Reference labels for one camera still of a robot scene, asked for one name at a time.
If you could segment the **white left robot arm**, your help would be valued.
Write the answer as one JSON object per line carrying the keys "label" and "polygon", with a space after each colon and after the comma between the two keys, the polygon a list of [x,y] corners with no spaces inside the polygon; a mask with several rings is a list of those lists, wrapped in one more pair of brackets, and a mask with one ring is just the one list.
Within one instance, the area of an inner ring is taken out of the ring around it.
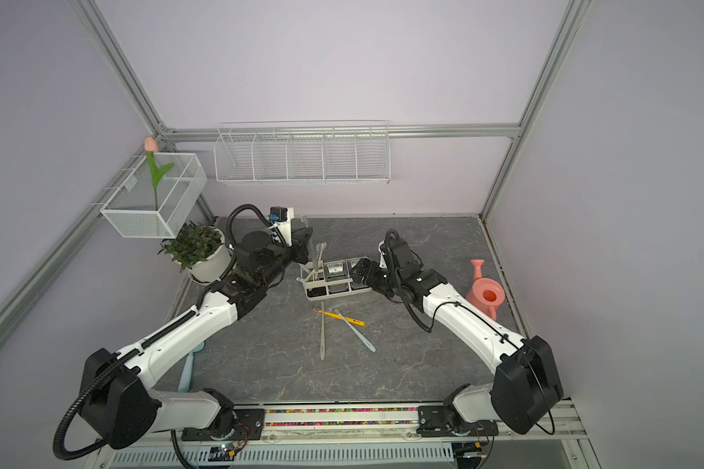
{"label": "white left robot arm", "polygon": [[163,392],[156,383],[195,347],[232,326],[261,302],[271,282],[291,263],[309,260],[312,229],[291,234],[291,245],[273,246],[271,260],[254,272],[240,268],[209,287],[187,312],[147,337],[110,352],[101,348],[85,361],[77,398],[61,419],[53,453],[73,460],[109,446],[124,449],[149,433],[205,429],[214,439],[235,433],[233,403],[205,388]]}

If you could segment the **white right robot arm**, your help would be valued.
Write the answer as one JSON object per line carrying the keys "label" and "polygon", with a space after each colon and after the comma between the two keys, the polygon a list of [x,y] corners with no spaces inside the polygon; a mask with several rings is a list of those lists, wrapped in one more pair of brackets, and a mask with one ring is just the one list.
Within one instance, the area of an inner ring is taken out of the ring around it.
{"label": "white right robot arm", "polygon": [[457,422],[473,424],[491,416],[520,435],[551,418],[564,398],[551,345],[538,335],[526,338],[489,318],[438,271],[424,267],[395,230],[379,244],[379,261],[364,257],[351,269],[356,283],[387,298],[399,298],[410,317],[425,332],[445,326],[473,351],[494,375],[490,385],[465,385],[445,401]]}

